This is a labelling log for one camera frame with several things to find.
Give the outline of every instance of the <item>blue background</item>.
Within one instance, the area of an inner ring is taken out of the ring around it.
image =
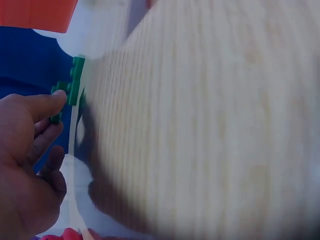
[[[12,94],[50,94],[58,81],[71,82],[73,58],[59,47],[55,38],[41,36],[32,29],[0,26],[0,99]],[[63,133],[53,143],[68,152],[70,106],[63,110]],[[48,152],[34,167],[43,166]]]

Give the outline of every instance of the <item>wood grain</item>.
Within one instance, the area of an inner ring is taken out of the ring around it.
[[[108,50],[83,81],[98,209],[165,239],[318,237],[319,9],[160,0],[116,48],[95,44],[97,17],[88,48]]]

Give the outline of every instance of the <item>toy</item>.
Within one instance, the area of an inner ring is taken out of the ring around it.
[[[78,0],[0,0],[0,25],[66,33]]]
[[[66,104],[70,106],[76,106],[78,101],[79,89],[80,89],[80,79],[82,70],[85,65],[84,57],[74,57],[73,58],[73,67],[70,71],[70,77],[72,77],[72,82],[67,81],[59,81],[57,86],[53,86],[51,89],[51,94],[53,94],[57,90],[63,90],[67,93],[66,95]],[[50,118],[50,122],[52,124],[59,124],[62,111]]]
[[[122,237],[100,237],[94,230],[88,229],[87,233],[91,236],[89,239],[92,240],[129,240],[129,238],[122,238]],[[73,230],[72,228],[67,228],[64,230],[62,236],[54,236],[54,235],[47,235],[43,236],[41,240],[84,240],[88,239],[83,237],[79,232]]]

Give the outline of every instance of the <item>orange object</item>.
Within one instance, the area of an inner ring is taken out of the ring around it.
[[[0,0],[0,26],[66,33],[78,0]]]

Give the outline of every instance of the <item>finger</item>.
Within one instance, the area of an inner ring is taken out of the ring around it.
[[[29,111],[33,122],[53,117],[60,113],[66,103],[66,93],[58,90],[52,95],[35,95],[21,98],[22,104]]]
[[[50,125],[49,119],[41,120],[34,124],[34,138],[42,134]]]
[[[62,172],[59,170],[52,171],[48,183],[52,186],[59,204],[61,205],[67,194],[67,184]]]
[[[40,173],[44,171],[59,170],[65,158],[65,150],[62,146],[53,146],[49,153],[48,161],[45,163]]]
[[[53,188],[60,204],[67,193],[65,178],[59,171],[64,157],[65,151],[61,146],[52,147],[48,161],[39,172],[39,175]]]
[[[45,154],[50,145],[63,131],[63,124],[60,122],[58,125],[51,124],[41,134],[39,134],[33,141],[31,151],[28,153],[26,160],[30,166],[34,166],[37,161]]]

